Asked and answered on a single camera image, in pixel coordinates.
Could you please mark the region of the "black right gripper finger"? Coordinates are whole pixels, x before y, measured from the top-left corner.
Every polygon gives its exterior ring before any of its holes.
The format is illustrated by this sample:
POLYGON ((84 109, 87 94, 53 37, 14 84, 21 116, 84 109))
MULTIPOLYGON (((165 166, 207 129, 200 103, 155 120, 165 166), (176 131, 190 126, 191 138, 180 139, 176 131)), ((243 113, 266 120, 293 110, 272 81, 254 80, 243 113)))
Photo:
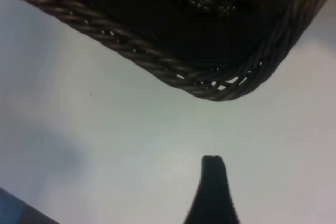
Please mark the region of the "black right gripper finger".
POLYGON ((230 194, 224 161, 205 155, 199 186, 185 223, 240 223, 230 194))

